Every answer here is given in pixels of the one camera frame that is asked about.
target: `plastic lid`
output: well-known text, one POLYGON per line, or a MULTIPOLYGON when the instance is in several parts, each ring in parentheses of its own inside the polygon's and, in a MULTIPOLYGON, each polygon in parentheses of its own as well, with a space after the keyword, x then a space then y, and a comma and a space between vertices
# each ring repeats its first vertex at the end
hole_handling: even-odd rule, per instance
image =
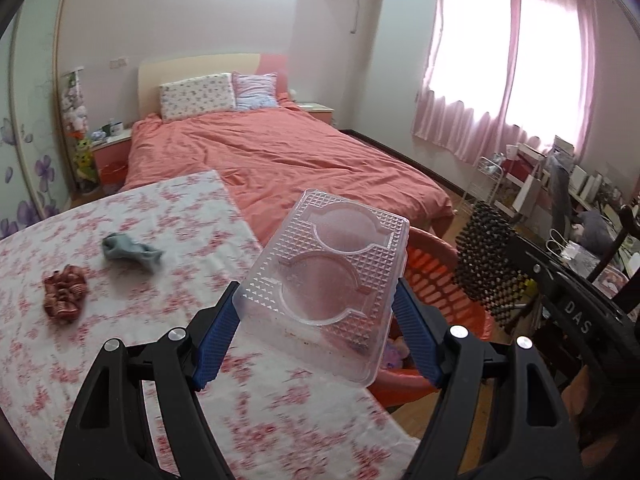
POLYGON ((401 216, 305 191, 234 295, 241 326, 312 370, 371 384, 408 234, 401 216))

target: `wardrobe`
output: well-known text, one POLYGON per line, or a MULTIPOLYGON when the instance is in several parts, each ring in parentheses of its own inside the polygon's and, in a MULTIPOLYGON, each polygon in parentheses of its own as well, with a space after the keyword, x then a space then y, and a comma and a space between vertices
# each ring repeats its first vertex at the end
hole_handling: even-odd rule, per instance
POLYGON ((0 38, 0 238, 70 207, 57 92, 62 0, 25 0, 0 38))

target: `pink curtain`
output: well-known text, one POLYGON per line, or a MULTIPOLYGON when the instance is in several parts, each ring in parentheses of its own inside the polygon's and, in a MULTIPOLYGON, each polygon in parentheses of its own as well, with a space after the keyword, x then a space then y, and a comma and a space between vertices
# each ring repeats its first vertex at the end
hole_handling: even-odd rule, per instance
POLYGON ((591 120, 594 0, 437 0, 414 135, 472 164, 555 135, 579 155, 591 120))

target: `dark baseboard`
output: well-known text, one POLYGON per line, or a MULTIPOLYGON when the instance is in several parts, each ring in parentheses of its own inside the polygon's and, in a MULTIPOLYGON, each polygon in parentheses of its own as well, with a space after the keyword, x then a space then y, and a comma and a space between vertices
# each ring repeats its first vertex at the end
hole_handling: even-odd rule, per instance
POLYGON ((340 130, 340 131, 344 134, 347 134, 350 137, 354 137, 355 139, 365 142, 369 146, 373 146, 374 148, 379 149, 381 152, 385 152, 387 155, 391 155, 393 158, 396 158, 397 160, 400 160, 405 164, 408 164, 409 166, 411 166, 412 168, 415 168, 416 170, 425 174, 429 178, 432 178, 441 186, 444 186, 447 189, 452 190, 454 193, 460 196, 462 196, 465 193, 465 190, 462 189, 460 186, 456 186, 453 182, 450 182, 449 180, 435 173, 434 171, 430 170, 426 166, 423 166, 422 164, 420 164, 420 162, 416 162, 412 158, 406 155, 403 155, 400 152, 396 152, 396 150, 386 146, 385 144, 382 144, 382 142, 378 142, 377 140, 371 139, 370 137, 367 137, 366 135, 361 134, 356 130, 340 130))

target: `silver screw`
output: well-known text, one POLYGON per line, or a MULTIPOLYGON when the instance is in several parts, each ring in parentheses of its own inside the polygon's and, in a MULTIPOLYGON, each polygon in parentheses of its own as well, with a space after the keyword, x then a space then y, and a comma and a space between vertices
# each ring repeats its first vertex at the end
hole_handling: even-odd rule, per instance
POLYGON ((120 342, 117 339, 109 339, 104 344, 104 349, 107 352, 113 352, 114 350, 117 350, 119 346, 120 346, 120 342))
POLYGON ((449 329, 449 331, 453 337, 457 337, 458 339, 464 339, 469 335, 469 330, 461 325, 454 325, 449 329))
POLYGON ((529 350, 530 348, 533 348, 533 343, 531 339, 523 335, 521 335, 519 338, 516 339, 516 343, 520 348, 524 348, 525 350, 529 350))
POLYGON ((184 339, 184 337, 187 335, 185 329, 183 328, 174 328, 173 330, 171 330, 171 332, 169 332, 169 339, 171 341, 180 341, 181 339, 184 339))

